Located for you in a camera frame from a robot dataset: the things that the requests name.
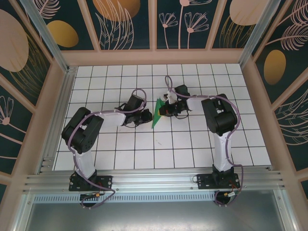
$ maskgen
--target grid line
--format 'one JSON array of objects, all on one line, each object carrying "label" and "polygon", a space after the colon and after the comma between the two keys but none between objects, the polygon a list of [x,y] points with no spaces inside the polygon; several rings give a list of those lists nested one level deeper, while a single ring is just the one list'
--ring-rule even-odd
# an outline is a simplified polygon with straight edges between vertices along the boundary
[{"label": "grid line", "polygon": [[247,136],[246,136],[246,132],[245,132],[244,124],[243,124],[243,121],[242,121],[242,120],[241,120],[241,124],[242,124],[242,127],[243,127],[245,139],[246,139],[246,142],[247,142],[247,146],[248,146],[248,150],[249,150],[250,159],[251,159],[251,161],[252,161],[252,164],[254,165],[254,160],[252,159],[251,151],[250,151],[250,148],[249,148],[249,144],[248,144],[248,140],[247,140]]}]

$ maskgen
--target enclosure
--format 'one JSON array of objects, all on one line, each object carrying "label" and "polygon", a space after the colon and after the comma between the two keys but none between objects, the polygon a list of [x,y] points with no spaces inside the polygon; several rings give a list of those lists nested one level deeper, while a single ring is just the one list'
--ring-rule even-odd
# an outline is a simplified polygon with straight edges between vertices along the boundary
[{"label": "enclosure", "polygon": [[[308,228],[307,0],[5,0],[0,20],[1,230]],[[243,192],[223,208],[198,189],[217,146],[204,112],[183,111],[154,128],[103,123],[91,154],[115,194],[83,210],[64,127],[136,88],[155,118],[165,76],[238,108]]]}]

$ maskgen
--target flower illustration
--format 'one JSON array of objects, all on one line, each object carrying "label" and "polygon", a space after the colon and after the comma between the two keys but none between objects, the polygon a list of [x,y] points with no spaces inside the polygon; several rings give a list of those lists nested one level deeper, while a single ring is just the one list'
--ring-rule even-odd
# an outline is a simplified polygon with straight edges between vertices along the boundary
[{"label": "flower illustration", "polygon": [[206,13],[195,13],[193,18],[191,12],[185,14],[185,24],[188,32],[187,49],[189,49],[189,38],[191,33],[208,30],[208,24],[206,24],[206,22]]},{"label": "flower illustration", "polygon": [[204,5],[210,3],[212,0],[180,0],[182,6],[189,5]]},{"label": "flower illustration", "polygon": [[[10,118],[11,118],[11,115],[12,115],[12,111],[13,111],[13,106],[14,106],[14,100],[11,99],[10,97],[8,97],[8,100],[7,102],[5,101],[5,98],[4,96],[0,96],[0,125],[9,125],[11,126],[12,128],[14,129],[17,129],[18,131],[21,131],[23,133],[26,133],[25,131],[22,131],[21,129],[13,126],[12,124],[10,124]],[[9,137],[9,136],[6,136],[2,133],[0,133],[0,136],[9,140],[9,141],[12,141],[12,142],[15,142],[17,144],[23,144],[21,141],[18,141],[12,137]],[[0,158],[2,159],[17,159],[17,157],[9,157],[9,156],[2,156],[0,155]]]},{"label": "flower illustration", "polygon": [[8,125],[14,106],[14,100],[10,97],[6,103],[4,96],[0,96],[0,124]]},{"label": "flower illustration", "polygon": [[204,5],[211,2],[212,0],[180,0],[180,4],[182,7],[180,12],[180,23],[179,23],[179,49],[181,49],[181,24],[182,24],[183,8],[190,5]]},{"label": "flower illustration", "polygon": [[177,26],[178,22],[176,21],[176,17],[174,16],[174,13],[160,13],[159,14],[159,20],[163,25],[164,28],[164,33],[165,33],[165,41],[166,41],[166,46],[167,49],[169,49],[168,42],[167,42],[167,36],[166,36],[166,28],[167,27],[172,27],[172,26]]}]

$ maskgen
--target cable connector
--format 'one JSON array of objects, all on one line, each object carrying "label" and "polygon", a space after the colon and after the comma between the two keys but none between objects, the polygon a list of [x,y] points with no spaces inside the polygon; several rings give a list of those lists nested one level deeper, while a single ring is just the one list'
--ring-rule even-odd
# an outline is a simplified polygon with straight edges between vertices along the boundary
[{"label": "cable connector", "polygon": [[228,193],[228,197],[235,196],[235,192]]}]

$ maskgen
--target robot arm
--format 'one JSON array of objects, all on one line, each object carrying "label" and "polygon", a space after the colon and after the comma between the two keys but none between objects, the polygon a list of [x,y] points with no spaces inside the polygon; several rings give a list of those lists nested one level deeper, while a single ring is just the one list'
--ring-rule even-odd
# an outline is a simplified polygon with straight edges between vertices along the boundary
[{"label": "robot arm", "polygon": [[[180,95],[190,96],[185,85],[176,87],[175,92]],[[220,94],[219,96],[227,99],[225,94]],[[160,108],[159,112],[162,116],[177,116],[185,110],[204,112],[207,126],[214,135],[215,143],[213,173],[211,177],[206,176],[206,180],[211,182],[205,183],[205,185],[215,188],[229,188],[230,180],[235,182],[237,179],[237,174],[234,173],[233,165],[227,159],[226,154],[227,137],[237,124],[237,116],[232,106],[217,98],[184,98],[178,96],[177,101],[173,100],[174,103],[169,98],[170,96],[166,104]],[[228,138],[227,146],[229,154],[231,153],[231,137],[232,135]]]},{"label": "robot arm", "polygon": [[[135,126],[138,126],[140,124],[152,121],[153,116],[149,109],[142,108],[141,110],[138,110],[134,113],[122,113],[138,109],[143,102],[144,99],[138,97],[137,95],[131,95],[127,103],[124,103],[120,107],[115,108],[113,112],[101,113],[96,116],[93,115],[82,124],[81,128],[78,128],[77,132],[72,138],[71,147],[76,151],[76,161],[79,170],[76,171],[75,175],[79,176],[80,182],[87,184],[84,182],[80,175],[80,172],[82,172],[87,179],[91,180],[93,183],[97,183],[95,182],[96,169],[94,167],[94,162],[91,155],[91,148],[94,145],[102,126],[125,126],[132,122],[135,124]],[[90,113],[91,111],[85,107],[81,107],[77,110],[77,112],[62,131],[62,138],[65,140],[66,144],[68,144],[68,140],[76,126]]]}]

